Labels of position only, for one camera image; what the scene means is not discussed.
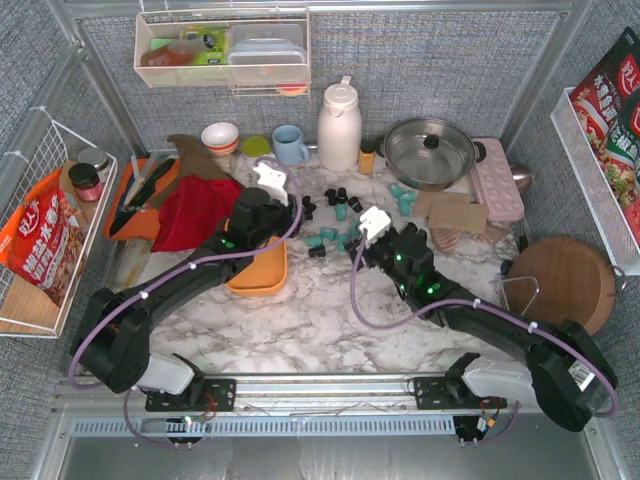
pink ice tray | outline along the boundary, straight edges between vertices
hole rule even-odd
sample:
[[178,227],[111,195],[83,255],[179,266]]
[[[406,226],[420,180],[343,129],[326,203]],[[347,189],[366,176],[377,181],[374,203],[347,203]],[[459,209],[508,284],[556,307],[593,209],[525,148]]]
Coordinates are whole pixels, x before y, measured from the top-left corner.
[[524,204],[511,176],[500,140],[497,138],[474,138],[487,149],[484,160],[471,169],[471,180],[476,189],[478,202],[489,208],[490,222],[517,222],[524,217]]

wall shelf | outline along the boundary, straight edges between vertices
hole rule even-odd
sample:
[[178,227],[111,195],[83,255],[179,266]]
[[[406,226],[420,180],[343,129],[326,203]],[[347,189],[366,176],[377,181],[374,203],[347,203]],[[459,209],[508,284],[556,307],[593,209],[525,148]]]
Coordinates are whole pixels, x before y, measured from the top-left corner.
[[[48,117],[45,111],[39,114]],[[50,125],[34,154],[29,159],[22,157],[28,161],[28,166],[2,215],[3,225],[39,180],[56,168],[69,166],[69,155],[63,135],[71,135],[90,147],[96,146],[53,118],[48,118]],[[19,152],[8,152],[6,155],[21,156]],[[82,208],[82,202],[78,200],[78,204],[90,219],[90,225],[62,304],[57,307],[38,287],[15,275],[5,266],[0,266],[0,336],[58,338],[62,333],[82,278],[83,265],[87,263],[115,182],[118,164],[113,155],[107,155],[109,172],[100,200],[97,203],[86,204],[86,208]],[[61,187],[67,191],[62,182]]]
[[572,88],[563,91],[551,113],[551,121],[578,179],[611,263],[620,267],[626,275],[640,275],[640,248],[580,126],[569,99],[572,91]]
[[[251,65],[142,66],[142,56],[154,38],[177,39],[188,26],[230,29],[238,25],[299,25],[305,50],[303,63]],[[178,10],[140,13],[136,17],[134,69],[149,87],[229,86],[235,95],[280,95],[282,87],[311,83],[311,41],[307,9],[289,10],[275,16],[270,9]]]

blue mug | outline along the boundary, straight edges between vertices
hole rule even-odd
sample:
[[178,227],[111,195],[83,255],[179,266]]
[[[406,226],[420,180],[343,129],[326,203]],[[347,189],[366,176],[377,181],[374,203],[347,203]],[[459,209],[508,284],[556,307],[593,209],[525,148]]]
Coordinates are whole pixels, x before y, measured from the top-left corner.
[[309,161],[309,149],[302,140],[302,131],[295,125],[281,125],[272,135],[276,158],[287,165]]

round cutting board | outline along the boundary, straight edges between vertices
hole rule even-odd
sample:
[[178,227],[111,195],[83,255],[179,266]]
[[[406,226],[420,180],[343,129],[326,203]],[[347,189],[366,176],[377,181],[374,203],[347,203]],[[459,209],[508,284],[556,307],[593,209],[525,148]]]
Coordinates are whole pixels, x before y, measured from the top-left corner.
[[[590,335],[609,317],[615,298],[615,276],[609,262],[594,248],[569,237],[542,239],[513,262],[508,277],[533,275],[540,293],[527,310],[529,320],[560,324],[569,318]],[[520,313],[535,290],[520,280],[504,286],[509,308]]]

white thermos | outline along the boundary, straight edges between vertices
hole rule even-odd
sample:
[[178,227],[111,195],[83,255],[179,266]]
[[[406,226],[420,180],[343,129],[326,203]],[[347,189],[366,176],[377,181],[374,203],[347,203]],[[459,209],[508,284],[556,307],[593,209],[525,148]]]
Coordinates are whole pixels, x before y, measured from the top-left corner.
[[334,172],[348,170],[358,162],[362,117],[358,92],[349,85],[351,77],[324,91],[324,106],[318,119],[318,157]]

